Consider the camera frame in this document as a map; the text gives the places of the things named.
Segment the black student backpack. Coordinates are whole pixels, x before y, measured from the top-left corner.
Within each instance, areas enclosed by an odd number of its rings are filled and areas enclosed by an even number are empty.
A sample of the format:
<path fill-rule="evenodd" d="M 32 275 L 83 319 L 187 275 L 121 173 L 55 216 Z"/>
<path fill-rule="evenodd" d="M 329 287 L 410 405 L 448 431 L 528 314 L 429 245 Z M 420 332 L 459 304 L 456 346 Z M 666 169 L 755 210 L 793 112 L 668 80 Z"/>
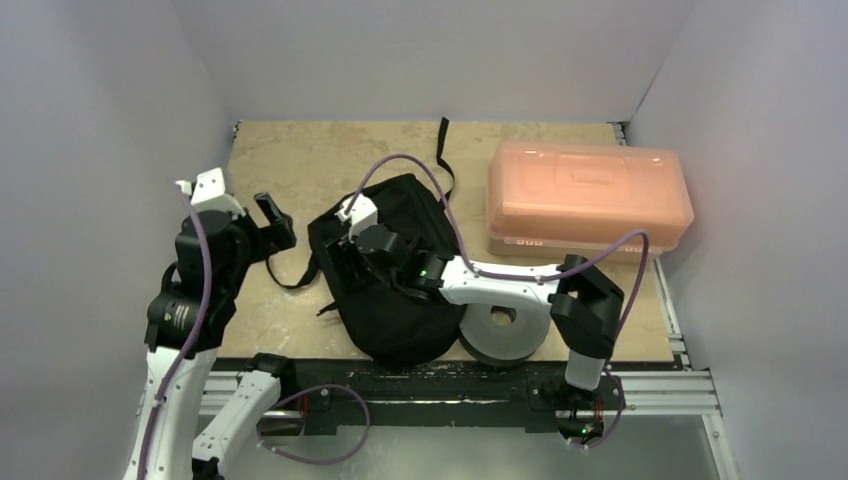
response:
<path fill-rule="evenodd" d="M 377 222 L 402 242 L 399 256 L 376 250 L 368 258 L 348 239 L 338 205 L 307 226 L 310 257 L 297 288 L 323 276 L 353 344 L 373 360 L 418 365 L 446 353 L 457 340 L 465 307 L 431 300 L 419 280 L 430 253 L 458 254 L 459 242 L 446 203 L 413 174 L 397 175 L 363 188 Z"/>

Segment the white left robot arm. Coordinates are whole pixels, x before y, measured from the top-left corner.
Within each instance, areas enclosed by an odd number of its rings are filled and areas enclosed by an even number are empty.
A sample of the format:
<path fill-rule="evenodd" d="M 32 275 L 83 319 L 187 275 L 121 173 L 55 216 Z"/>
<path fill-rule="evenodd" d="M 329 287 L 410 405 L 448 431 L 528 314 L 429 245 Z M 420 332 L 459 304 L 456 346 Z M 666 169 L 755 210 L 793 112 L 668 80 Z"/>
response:
<path fill-rule="evenodd" d="M 267 193 L 255 202 L 258 227 L 230 207 L 190 208 L 147 310 L 147 378 L 127 479 L 222 479 L 264 412 L 297 399 L 293 360 L 259 353 L 236 391 L 202 433 L 196 431 L 208 375 L 249 267 L 295 246 L 292 219 Z"/>

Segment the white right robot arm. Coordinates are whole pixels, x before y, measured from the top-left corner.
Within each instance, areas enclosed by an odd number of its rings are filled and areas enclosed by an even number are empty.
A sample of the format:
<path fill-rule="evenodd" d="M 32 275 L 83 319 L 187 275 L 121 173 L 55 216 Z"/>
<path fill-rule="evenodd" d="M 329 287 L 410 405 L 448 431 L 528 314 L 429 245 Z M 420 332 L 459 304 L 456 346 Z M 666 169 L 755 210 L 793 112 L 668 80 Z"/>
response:
<path fill-rule="evenodd" d="M 533 267 L 469 262 L 419 239 L 407 241 L 384 224 L 343 233 L 331 247 L 355 272 L 403 300 L 511 308 L 553 323 L 569 349 L 564 399 L 584 407 L 599 396 L 625 307 L 622 289 L 594 261 L 568 255 L 560 264 Z"/>

